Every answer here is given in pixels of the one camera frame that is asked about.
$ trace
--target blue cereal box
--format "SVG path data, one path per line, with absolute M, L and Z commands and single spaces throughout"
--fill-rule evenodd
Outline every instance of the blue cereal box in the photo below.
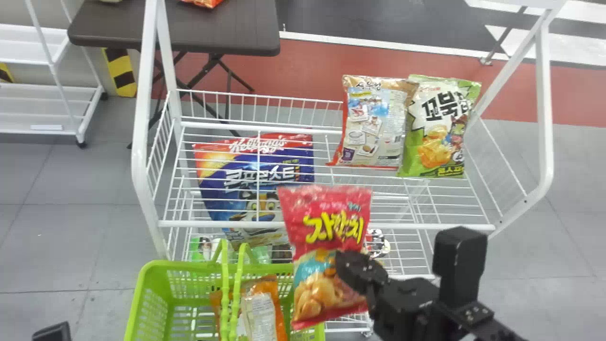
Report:
M 193 146 L 204 205 L 212 220 L 282 221 L 276 187 L 312 183 L 313 140 L 267 133 Z M 224 228 L 237 249 L 288 243 L 284 228 Z

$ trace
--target white shelving unit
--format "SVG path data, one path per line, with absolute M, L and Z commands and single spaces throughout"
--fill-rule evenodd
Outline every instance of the white shelving unit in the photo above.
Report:
M 205 169 L 204 161 L 211 161 L 210 158 L 231 160 L 229 155 L 224 155 L 230 152 L 202 159 L 192 152 L 192 145 L 217 144 L 233 138 L 229 130 L 256 140 L 258 145 L 267 143 L 262 135 L 270 132 L 312 135 L 315 183 L 359 184 L 372 188 L 368 228 L 380 229 L 389 242 L 390 251 L 380 259 L 390 276 L 399 279 L 434 277 L 430 264 L 437 231 L 465 225 L 485 231 L 493 238 L 536 204 L 551 185 L 553 128 L 547 34 L 564 0 L 495 0 L 542 7 L 545 12 L 474 108 L 465 133 L 465 177 L 461 179 L 399 178 L 393 170 L 326 166 L 341 138 L 340 101 L 178 89 L 164 1 L 147 0 L 145 7 L 132 149 L 133 184 L 161 258 L 191 261 L 192 253 L 197 251 L 195 244 L 192 249 L 190 241 L 202 236 L 224 237 L 222 228 L 284 228 L 280 220 L 215 221 L 210 218 L 201 197 L 198 171 Z M 156 38 L 168 97 L 155 134 L 148 136 Z M 540 179 L 536 188 L 526 191 L 481 115 L 534 43 Z M 197 94 L 204 100 L 205 107 L 181 101 L 183 93 L 184 98 Z M 205 110 L 212 107 L 223 113 L 226 103 L 230 104 L 229 115 L 225 116 L 228 118 L 215 118 Z M 163 212 L 159 213 L 156 205 L 164 205 Z M 256 209 L 247 213 L 259 216 L 259 207 L 256 205 Z M 368 332 L 371 321 L 367 314 L 355 314 L 328 321 L 326 326 L 328 333 Z
M 33 26 L 0 24 L 0 62 L 46 66 L 55 85 L 0 83 L 0 133 L 74 135 L 83 148 L 93 112 L 107 94 L 85 48 L 82 52 L 97 86 L 61 84 L 58 66 L 70 46 L 67 30 L 40 27 L 32 1 L 25 0 L 25 4 Z M 71 21 L 63 0 L 61 5 Z

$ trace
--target snack bag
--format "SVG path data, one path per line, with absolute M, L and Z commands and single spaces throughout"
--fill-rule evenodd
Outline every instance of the snack bag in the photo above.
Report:
M 191 2 L 196 6 L 215 8 L 218 4 L 222 3 L 223 0 L 181 0 L 183 2 Z
M 276 275 L 242 282 L 240 293 L 236 340 L 287 341 Z M 228 294 L 230 301 L 233 300 L 233 291 Z M 223 292 L 218 290 L 209 296 L 217 331 L 221 330 L 222 295 Z
M 420 83 L 408 108 L 400 177 L 462 177 L 463 134 L 481 84 L 410 75 Z
M 249 341 L 287 341 L 276 275 L 243 283 L 241 306 Z
M 288 239 L 294 247 L 293 329 L 367 310 L 363 296 L 336 274 L 336 250 L 361 251 L 370 217 L 370 189 L 280 187 Z
M 242 137 L 195 144 L 200 190 L 210 218 L 281 220 L 276 186 L 314 181 L 312 144 L 311 135 L 286 133 L 263 134 L 260 141 L 256 137 Z M 234 250 L 243 242 L 252 248 L 288 243 L 286 233 L 278 228 L 223 228 L 223 231 Z
M 396 169 L 404 121 L 418 84 L 401 78 L 343 76 L 343 134 L 329 166 Z

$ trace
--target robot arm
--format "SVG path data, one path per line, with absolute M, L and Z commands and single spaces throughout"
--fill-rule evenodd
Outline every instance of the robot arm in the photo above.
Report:
M 525 341 L 494 319 L 478 301 L 486 235 L 462 226 L 436 236 L 432 270 L 440 288 L 426 279 L 390 279 L 379 262 L 357 252 L 338 252 L 339 278 L 366 296 L 374 331 L 383 341 Z

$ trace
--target white wire shopping cart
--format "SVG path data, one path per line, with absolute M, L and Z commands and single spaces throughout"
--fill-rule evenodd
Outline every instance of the white wire shopping cart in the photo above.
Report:
M 363 184 L 373 189 L 369 229 L 380 229 L 390 251 L 381 258 L 394 277 L 433 278 L 430 267 L 433 235 L 436 231 L 464 224 L 487 231 L 494 237 L 547 192 L 553 179 L 553 137 L 551 120 L 550 70 L 547 47 L 548 25 L 565 1 L 529 0 L 532 7 L 545 7 L 518 51 L 501 70 L 476 105 L 465 142 L 467 174 L 462 179 L 399 178 L 392 170 L 368 170 L 326 166 L 341 137 L 341 106 L 338 101 L 260 96 L 178 89 L 170 48 L 164 0 L 147 0 L 143 29 L 139 89 L 133 134 L 132 176 L 139 202 L 160 257 L 191 260 L 196 250 L 190 240 L 196 236 L 223 237 L 221 228 L 284 228 L 281 221 L 211 220 L 199 188 L 193 143 L 212 143 L 233 138 L 235 130 L 258 145 L 264 133 L 313 135 L 315 182 Z M 168 87 L 158 128 L 148 136 L 153 58 L 156 34 Z M 505 159 L 490 131 L 480 119 L 499 89 L 536 42 L 540 180 L 526 192 Z M 181 101 L 195 93 L 204 107 Z M 208 109 L 226 112 L 215 118 Z M 487 214 L 496 212 L 496 217 Z M 261 205 L 249 213 L 262 213 Z M 368 331 L 366 314 L 327 322 L 330 331 Z

